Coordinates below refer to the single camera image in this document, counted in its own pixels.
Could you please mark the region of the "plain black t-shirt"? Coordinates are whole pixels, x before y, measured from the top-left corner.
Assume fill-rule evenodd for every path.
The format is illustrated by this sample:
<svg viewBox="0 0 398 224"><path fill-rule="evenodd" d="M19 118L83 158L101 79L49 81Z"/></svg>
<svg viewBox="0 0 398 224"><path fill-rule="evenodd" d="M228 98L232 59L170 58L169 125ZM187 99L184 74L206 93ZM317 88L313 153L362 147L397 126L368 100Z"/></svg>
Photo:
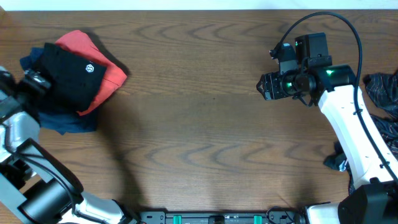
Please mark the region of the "plain black t-shirt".
<svg viewBox="0 0 398 224"><path fill-rule="evenodd" d="M106 67L50 43L44 44L34 68L51 84L45 101L71 111L90 107L106 71Z"/></svg>

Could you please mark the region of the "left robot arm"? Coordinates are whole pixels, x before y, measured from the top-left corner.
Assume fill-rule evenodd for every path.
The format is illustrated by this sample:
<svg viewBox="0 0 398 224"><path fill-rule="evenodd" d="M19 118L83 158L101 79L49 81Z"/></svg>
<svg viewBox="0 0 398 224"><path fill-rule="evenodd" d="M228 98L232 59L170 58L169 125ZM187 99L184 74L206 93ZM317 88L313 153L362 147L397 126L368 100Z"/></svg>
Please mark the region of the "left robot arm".
<svg viewBox="0 0 398 224"><path fill-rule="evenodd" d="M1 203L22 223L139 223L123 204L85 192L38 143L35 103L49 88L32 70L16 82L1 69Z"/></svg>

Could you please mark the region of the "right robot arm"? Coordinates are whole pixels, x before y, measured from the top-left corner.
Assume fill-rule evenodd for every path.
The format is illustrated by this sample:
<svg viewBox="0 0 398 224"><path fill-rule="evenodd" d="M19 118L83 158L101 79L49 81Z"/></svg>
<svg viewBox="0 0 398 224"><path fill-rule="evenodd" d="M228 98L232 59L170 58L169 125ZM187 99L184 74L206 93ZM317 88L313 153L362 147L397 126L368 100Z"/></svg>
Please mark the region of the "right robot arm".
<svg viewBox="0 0 398 224"><path fill-rule="evenodd" d="M270 52L279 71L256 85L265 100L310 95L333 127L347 158L354 192L340 203L304 208L298 223L397 223L397 159L364 105L349 65L333 65L324 33L303 35Z"/></svg>

